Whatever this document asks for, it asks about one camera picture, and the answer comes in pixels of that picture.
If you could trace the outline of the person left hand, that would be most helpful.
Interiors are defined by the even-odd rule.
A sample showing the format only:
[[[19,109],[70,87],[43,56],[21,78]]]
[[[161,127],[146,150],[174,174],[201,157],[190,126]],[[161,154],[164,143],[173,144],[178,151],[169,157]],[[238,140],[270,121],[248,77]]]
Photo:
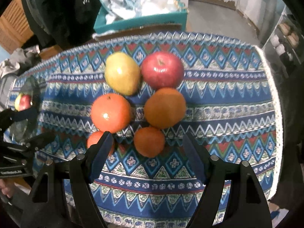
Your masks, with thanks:
[[[15,184],[12,179],[0,179],[1,193],[8,198],[11,198],[15,192]]]

